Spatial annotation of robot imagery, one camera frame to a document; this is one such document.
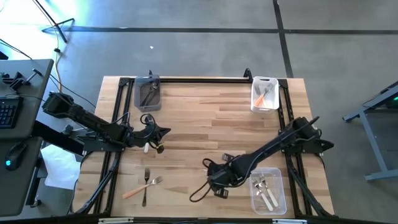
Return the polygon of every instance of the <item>wooden table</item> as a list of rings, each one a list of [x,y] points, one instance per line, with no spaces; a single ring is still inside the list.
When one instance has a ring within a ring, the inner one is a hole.
[[[95,114],[108,121],[111,121],[119,78],[104,77],[99,93]],[[304,80],[291,78],[288,84],[294,116],[312,118]],[[198,203],[191,203],[188,199],[206,181],[202,159],[208,157],[222,163],[223,153],[238,155],[252,152],[277,136],[277,113],[251,112],[250,92],[251,85],[242,83],[163,83],[162,109],[151,113],[159,126],[172,129],[163,139],[165,151],[157,154],[152,149],[144,154],[143,149],[136,147],[124,151],[112,216],[293,218],[287,168],[281,152],[262,161],[258,167],[277,167],[281,170],[287,204],[285,215],[257,215],[251,208],[247,183],[236,189],[228,189],[228,199],[215,197],[211,192]],[[129,110],[131,126],[136,130],[142,129],[143,125],[139,122],[142,113],[134,107],[133,102]],[[89,199],[98,185],[103,157],[103,152],[92,153],[82,165],[73,201],[75,210]],[[333,213],[321,161],[314,155],[303,154],[302,157],[308,188],[325,210]],[[147,206],[142,207],[144,192],[126,200],[121,195],[145,184],[145,167],[150,167],[151,177],[162,175],[164,181],[148,189]],[[302,193],[297,184],[296,188],[300,208],[304,211]],[[104,193],[103,207],[107,194],[108,189]]]

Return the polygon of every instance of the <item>gray container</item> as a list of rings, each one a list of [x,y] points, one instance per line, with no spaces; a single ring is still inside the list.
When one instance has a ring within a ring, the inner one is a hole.
[[[160,78],[158,75],[136,77],[134,80],[134,106],[142,112],[161,109]]]

